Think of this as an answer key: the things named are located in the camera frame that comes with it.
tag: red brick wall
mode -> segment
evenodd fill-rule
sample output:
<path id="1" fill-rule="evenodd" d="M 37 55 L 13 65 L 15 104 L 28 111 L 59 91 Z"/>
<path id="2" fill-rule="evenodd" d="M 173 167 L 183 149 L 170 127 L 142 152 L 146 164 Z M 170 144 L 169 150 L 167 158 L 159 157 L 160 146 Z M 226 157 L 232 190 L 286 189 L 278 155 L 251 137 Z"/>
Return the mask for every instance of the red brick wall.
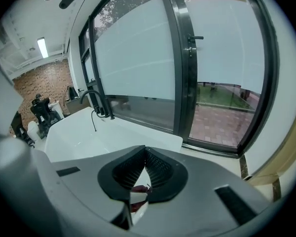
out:
<path id="1" fill-rule="evenodd" d="M 37 67 L 14 79 L 13 82 L 14 88 L 23 97 L 19 113 L 25 129 L 28 129 L 30 121 L 37 121 L 30 107 L 38 93 L 42 99 L 49 97 L 51 103 L 58 100 L 63 112 L 68 113 L 66 105 L 63 106 L 63 99 L 67 86 L 72 86 L 73 81 L 67 59 Z"/>

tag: black faucet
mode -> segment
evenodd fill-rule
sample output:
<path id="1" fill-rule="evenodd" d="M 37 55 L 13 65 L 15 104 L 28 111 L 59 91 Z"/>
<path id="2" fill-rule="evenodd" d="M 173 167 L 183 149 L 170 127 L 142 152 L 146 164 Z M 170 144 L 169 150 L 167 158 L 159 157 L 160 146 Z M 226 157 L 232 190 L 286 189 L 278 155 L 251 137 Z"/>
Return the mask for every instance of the black faucet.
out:
<path id="1" fill-rule="evenodd" d="M 93 93 L 93 94 L 96 94 L 96 95 L 99 96 L 103 108 L 104 108 L 104 106 L 106 105 L 106 107 L 107 107 L 107 109 L 108 109 L 108 111 L 109 111 L 109 114 L 110 114 L 111 119 L 114 119 L 115 117 L 113 116 L 113 113 L 112 113 L 112 110 L 111 110 L 111 106 L 110 106 L 110 103 L 109 103 L 109 99 L 106 98 L 106 99 L 105 99 L 105 103 L 106 103 L 106 104 L 104 104 L 104 101 L 103 101 L 102 96 L 101 96 L 101 95 L 99 94 L 99 92 L 97 92 L 96 90 L 89 89 L 89 90 L 87 90 L 86 92 L 84 92 L 84 93 L 82 94 L 82 96 L 80 97 L 80 104 L 82 104 L 82 101 L 83 101 L 84 96 L 85 96 L 86 94 L 89 94 L 89 93 Z M 94 109 L 94 111 L 95 111 L 96 113 L 99 113 L 99 107 L 98 107 L 98 106 L 93 106 L 93 109 Z M 109 115 L 107 114 L 105 108 L 104 108 L 104 112 L 105 112 L 105 118 L 107 118 Z"/>

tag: grass lawn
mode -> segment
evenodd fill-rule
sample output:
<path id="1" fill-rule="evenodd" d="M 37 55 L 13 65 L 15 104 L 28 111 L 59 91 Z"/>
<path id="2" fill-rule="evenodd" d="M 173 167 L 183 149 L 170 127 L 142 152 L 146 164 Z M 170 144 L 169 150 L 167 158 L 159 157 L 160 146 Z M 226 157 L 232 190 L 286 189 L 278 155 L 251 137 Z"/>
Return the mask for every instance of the grass lawn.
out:
<path id="1" fill-rule="evenodd" d="M 211 91 L 210 85 L 206 85 L 205 87 L 203 87 L 203 85 L 198 85 L 197 102 L 253 110 L 243 99 L 236 94 L 232 94 L 230 90 L 222 86 L 216 86 L 216 89 Z"/>

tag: tree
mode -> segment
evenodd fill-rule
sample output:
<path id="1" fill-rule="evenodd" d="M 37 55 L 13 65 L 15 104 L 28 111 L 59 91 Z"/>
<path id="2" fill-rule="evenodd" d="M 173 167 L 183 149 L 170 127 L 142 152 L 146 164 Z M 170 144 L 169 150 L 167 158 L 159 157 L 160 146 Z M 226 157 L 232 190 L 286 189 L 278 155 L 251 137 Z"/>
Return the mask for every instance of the tree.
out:
<path id="1" fill-rule="evenodd" d="M 110 0 L 97 16 L 102 25 L 95 26 L 96 40 L 119 18 L 148 1 L 150 0 Z"/>

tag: fluorescent light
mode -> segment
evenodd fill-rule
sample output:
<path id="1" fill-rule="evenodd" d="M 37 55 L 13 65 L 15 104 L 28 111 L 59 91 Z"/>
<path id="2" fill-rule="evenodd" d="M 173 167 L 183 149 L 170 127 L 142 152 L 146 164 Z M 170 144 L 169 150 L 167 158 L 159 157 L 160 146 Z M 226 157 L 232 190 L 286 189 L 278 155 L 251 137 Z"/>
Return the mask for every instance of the fluorescent light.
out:
<path id="1" fill-rule="evenodd" d="M 48 57 L 47 49 L 46 49 L 46 44 L 45 44 L 45 38 L 40 38 L 37 40 L 38 47 L 40 49 L 40 52 L 43 56 L 43 58 Z"/>

